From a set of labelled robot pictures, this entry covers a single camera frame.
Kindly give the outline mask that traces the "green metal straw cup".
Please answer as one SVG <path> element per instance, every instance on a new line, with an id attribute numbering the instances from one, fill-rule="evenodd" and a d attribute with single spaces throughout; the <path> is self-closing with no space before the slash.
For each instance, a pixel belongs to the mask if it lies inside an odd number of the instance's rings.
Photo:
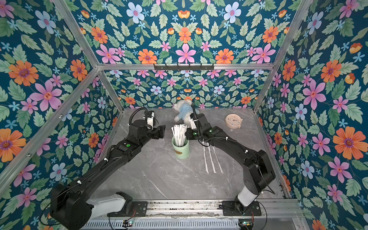
<path id="1" fill-rule="evenodd" d="M 178 147 L 175 142 L 175 137 L 172 138 L 172 145 L 174 149 L 174 155 L 178 159 L 186 159 L 189 157 L 190 154 L 190 145 L 189 140 L 185 139 L 184 146 Z"/>

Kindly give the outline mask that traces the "white straw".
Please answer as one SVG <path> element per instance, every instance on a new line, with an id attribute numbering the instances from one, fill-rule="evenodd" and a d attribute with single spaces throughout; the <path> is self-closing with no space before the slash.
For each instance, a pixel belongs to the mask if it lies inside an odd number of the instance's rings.
<path id="1" fill-rule="evenodd" d="M 206 169 L 206 173 L 209 173 L 209 169 L 208 169 L 208 161 L 207 161 L 207 155 L 206 155 L 206 146 L 204 144 L 204 141 L 202 141 L 202 146 L 203 146 L 203 154 L 204 154 L 204 161 L 205 161 L 205 169 Z"/>
<path id="2" fill-rule="evenodd" d="M 208 149 L 208 151 L 209 151 L 209 158 L 210 158 L 210 162 L 211 162 L 211 165 L 212 165 L 213 172 L 214 172 L 214 173 L 217 173 L 216 168 L 215 168 L 215 165 L 214 165 L 214 161 L 213 161 L 212 153 L 211 153 L 211 145 L 208 145 L 208 146 L 207 146 L 207 149 Z"/>
<path id="3" fill-rule="evenodd" d="M 214 155 L 215 155 L 216 161 L 217 161 L 217 163 L 218 163 L 218 167 L 219 167 L 219 169 L 220 169 L 220 172 L 221 172 L 221 174 L 224 174 L 224 171 L 223 171 L 223 169 L 222 169 L 222 166 L 221 166 L 221 164 L 220 164 L 220 162 L 219 162 L 218 155 L 217 155 L 217 153 L 216 153 L 216 148 L 215 148 L 214 146 L 212 146 L 212 149 L 213 149 L 213 152 L 214 152 Z"/>

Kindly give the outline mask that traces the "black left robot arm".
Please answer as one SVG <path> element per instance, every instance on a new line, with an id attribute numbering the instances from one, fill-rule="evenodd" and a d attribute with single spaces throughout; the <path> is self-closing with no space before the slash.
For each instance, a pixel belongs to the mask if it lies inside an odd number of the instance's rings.
<path id="1" fill-rule="evenodd" d="M 50 215 L 68 230 L 79 230 L 89 220 L 112 212 L 132 212 L 132 197 L 124 192 L 91 198 L 115 171 L 129 163 L 150 140 L 164 138 L 165 125 L 149 129 L 145 120 L 129 126 L 128 136 L 109 148 L 107 156 L 80 178 L 51 191 Z"/>

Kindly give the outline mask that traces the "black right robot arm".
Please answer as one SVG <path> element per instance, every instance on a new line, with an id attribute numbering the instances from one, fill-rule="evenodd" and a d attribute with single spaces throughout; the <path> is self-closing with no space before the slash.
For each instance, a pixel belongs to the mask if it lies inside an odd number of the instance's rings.
<path id="1" fill-rule="evenodd" d="M 243 168 L 244 187 L 235 198 L 238 211 L 250 206 L 276 179 L 268 154 L 250 149 L 228 136 L 218 126 L 211 126 L 204 114 L 190 115 L 191 128 L 186 131 L 189 140 L 198 140 L 203 147 L 215 147 L 227 153 Z"/>

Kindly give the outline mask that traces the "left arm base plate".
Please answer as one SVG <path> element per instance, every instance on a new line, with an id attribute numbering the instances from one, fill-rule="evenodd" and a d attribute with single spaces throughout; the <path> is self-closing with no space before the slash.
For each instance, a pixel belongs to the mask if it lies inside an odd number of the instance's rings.
<path id="1" fill-rule="evenodd" d="M 147 201 L 132 201 L 125 204 L 121 211 L 109 213 L 109 217 L 145 217 L 147 213 Z"/>

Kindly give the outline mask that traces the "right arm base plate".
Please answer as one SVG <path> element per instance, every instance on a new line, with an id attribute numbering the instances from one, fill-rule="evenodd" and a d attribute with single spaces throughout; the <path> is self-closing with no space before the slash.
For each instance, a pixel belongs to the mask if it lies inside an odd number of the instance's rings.
<path id="1" fill-rule="evenodd" d="M 261 208 L 258 201 L 252 202 L 249 206 L 243 206 L 239 201 L 222 201 L 219 209 L 224 216 L 261 216 Z"/>

